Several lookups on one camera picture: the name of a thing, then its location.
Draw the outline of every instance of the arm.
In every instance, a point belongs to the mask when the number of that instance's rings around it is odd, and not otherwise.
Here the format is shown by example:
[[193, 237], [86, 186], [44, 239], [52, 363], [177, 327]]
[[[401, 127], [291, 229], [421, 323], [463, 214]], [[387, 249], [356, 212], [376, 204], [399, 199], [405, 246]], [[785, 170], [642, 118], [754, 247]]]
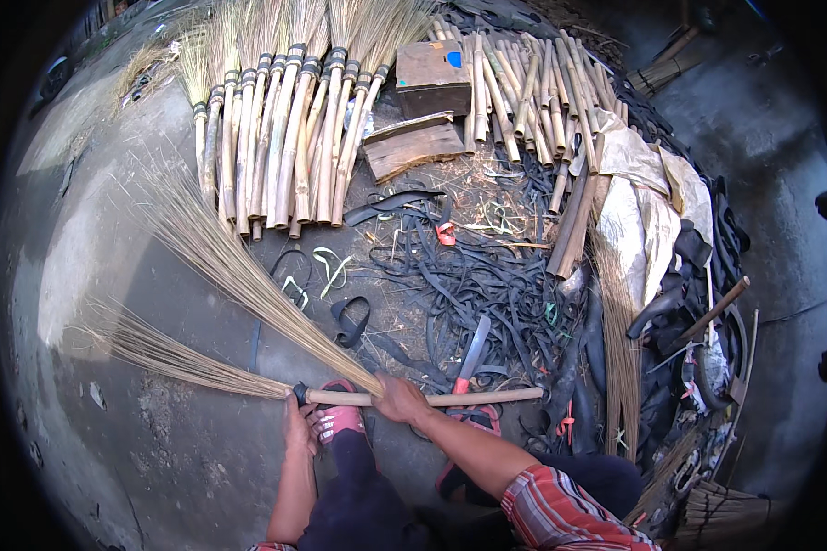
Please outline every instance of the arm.
[[377, 372], [384, 396], [374, 398], [380, 413], [396, 422], [409, 423], [429, 436], [436, 446], [487, 493], [502, 501], [509, 484], [524, 469], [539, 461], [515, 444], [458, 422], [433, 409], [412, 383]]
[[316, 474], [312, 458], [316, 455], [316, 437], [309, 430], [306, 416], [317, 404], [298, 409], [297, 397], [287, 391], [285, 398], [285, 460], [278, 480], [278, 496], [272, 508], [266, 540], [297, 545], [303, 529], [309, 525], [309, 513], [316, 504]]

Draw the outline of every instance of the person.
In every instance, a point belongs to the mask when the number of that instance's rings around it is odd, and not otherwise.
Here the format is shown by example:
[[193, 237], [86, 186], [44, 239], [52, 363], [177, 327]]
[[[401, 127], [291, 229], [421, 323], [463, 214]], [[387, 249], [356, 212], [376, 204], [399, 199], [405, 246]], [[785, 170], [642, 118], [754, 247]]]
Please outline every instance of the person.
[[[419, 429], [450, 459], [436, 486], [441, 495], [499, 506], [458, 540], [468, 548], [632, 549], [659, 547], [619, 518], [633, 509], [642, 486], [636, 468], [620, 457], [531, 454], [499, 436], [492, 406], [429, 406], [411, 382], [377, 373], [384, 387], [377, 411]], [[331, 391], [353, 391], [348, 381]], [[266, 541], [251, 551], [424, 550], [430, 530], [414, 519], [375, 463], [361, 411], [349, 405], [285, 401], [285, 459]], [[313, 458], [318, 442], [338, 476], [317, 496]]]

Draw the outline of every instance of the tarp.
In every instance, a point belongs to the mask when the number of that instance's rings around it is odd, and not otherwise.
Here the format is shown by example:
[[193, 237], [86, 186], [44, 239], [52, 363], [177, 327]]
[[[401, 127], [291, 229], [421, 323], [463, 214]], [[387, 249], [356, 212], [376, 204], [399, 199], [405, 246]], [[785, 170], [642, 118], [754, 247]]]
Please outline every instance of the tarp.
[[604, 135], [598, 171], [613, 176], [596, 225], [613, 248], [638, 311], [655, 298], [674, 257], [680, 219], [713, 243], [710, 194], [694, 168], [597, 109]]

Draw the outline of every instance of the wooden plank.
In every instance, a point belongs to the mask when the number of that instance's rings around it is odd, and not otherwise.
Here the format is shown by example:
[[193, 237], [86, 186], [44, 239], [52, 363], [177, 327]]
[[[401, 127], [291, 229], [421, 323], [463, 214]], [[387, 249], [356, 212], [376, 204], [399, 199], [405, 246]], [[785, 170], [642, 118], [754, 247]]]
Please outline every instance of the wooden plank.
[[417, 129], [364, 145], [376, 183], [386, 182], [412, 167], [454, 160], [463, 150], [452, 124]]
[[392, 138], [393, 136], [400, 136], [401, 134], [407, 134], [408, 132], [413, 132], [414, 130], [431, 128], [433, 126], [440, 126], [441, 124], [452, 122], [453, 111], [433, 113], [432, 115], [420, 116], [415, 119], [410, 119], [409, 121], [401, 121], [400, 123], [390, 124], [389, 126], [380, 128], [370, 136], [365, 137], [363, 142], [365, 146], [368, 144], [375, 144], [376, 142], [383, 141], [386, 138]]

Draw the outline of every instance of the foot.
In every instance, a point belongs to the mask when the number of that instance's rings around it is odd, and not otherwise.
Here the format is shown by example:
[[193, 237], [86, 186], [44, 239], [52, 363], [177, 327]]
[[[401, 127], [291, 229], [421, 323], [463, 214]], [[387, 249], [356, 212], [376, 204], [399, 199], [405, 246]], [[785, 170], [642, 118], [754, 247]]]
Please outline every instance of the foot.
[[[327, 382], [322, 385], [323, 391], [354, 392], [353, 384], [345, 379]], [[320, 405], [312, 413], [313, 430], [318, 435], [322, 445], [328, 445], [334, 439], [334, 435], [340, 433], [344, 428], [364, 434], [364, 422], [362, 420], [362, 409], [355, 405]]]

